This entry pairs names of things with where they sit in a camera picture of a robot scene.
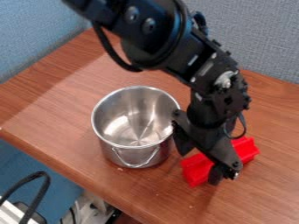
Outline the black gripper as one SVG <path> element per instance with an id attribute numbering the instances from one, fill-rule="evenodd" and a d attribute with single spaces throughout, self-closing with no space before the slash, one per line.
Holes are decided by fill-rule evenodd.
<path id="1" fill-rule="evenodd" d="M 172 112 L 172 139 L 184 157 L 196 148 L 213 163 L 208 183 L 216 186 L 223 179 L 236 179 L 243 169 L 232 140 L 247 133 L 243 110 L 248 110 L 251 97 L 244 87 L 213 90 L 207 95 L 191 91 L 185 111 Z"/>

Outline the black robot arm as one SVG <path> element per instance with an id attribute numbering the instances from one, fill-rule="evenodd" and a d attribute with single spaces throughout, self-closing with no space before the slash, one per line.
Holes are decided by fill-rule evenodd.
<path id="1" fill-rule="evenodd" d="M 185 110 L 172 112 L 180 154 L 197 149 L 212 162 L 208 183 L 235 179 L 243 163 L 232 131 L 249 109 L 248 83 L 231 52 L 209 38 L 205 17 L 183 0 L 61 0 L 92 25 L 123 69 L 161 70 L 191 89 Z"/>

